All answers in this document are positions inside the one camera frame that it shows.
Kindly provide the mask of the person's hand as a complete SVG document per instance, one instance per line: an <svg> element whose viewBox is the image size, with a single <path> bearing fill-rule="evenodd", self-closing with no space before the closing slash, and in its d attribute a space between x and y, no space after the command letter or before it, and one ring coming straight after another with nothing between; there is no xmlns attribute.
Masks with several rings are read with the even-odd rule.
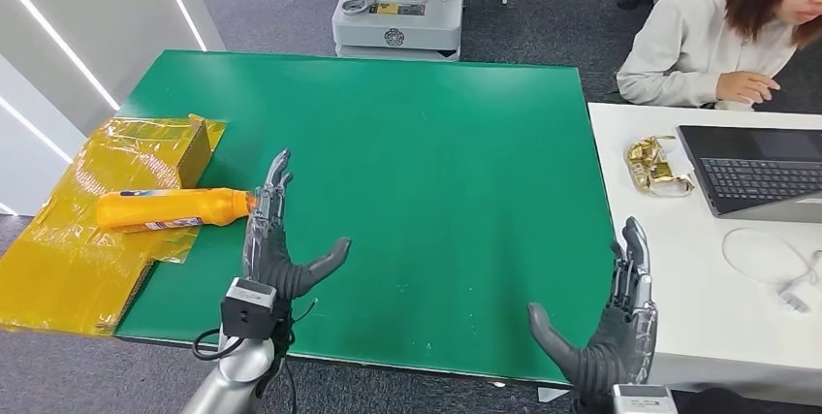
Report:
<svg viewBox="0 0 822 414"><path fill-rule="evenodd" d="M780 85L772 78L750 72L721 74L716 85L716 98L720 101L744 104L762 104L773 99L773 92Z"/></svg>

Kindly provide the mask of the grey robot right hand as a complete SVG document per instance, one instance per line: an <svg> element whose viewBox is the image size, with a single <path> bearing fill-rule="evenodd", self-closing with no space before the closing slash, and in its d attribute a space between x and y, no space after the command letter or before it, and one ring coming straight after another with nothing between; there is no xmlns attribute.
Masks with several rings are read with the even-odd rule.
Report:
<svg viewBox="0 0 822 414"><path fill-rule="evenodd" d="M602 398L615 384L646 383L654 357L658 310L652 298L647 235L633 216L625 220L621 233L625 245L612 244L611 292L585 346L562 336L541 304L527 305L532 337L585 398Z"/></svg>

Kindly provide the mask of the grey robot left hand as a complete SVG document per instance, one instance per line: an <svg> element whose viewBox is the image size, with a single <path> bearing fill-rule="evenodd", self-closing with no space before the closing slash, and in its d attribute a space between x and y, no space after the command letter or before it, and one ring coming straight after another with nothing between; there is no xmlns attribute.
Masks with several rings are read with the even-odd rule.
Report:
<svg viewBox="0 0 822 414"><path fill-rule="evenodd" d="M243 245L246 277L276 290L276 297L293 300L307 294L346 261L352 241L338 239L329 252L307 264L292 261L285 231L286 189L292 179L287 171L290 150L274 156L264 182L255 191Z"/></svg>

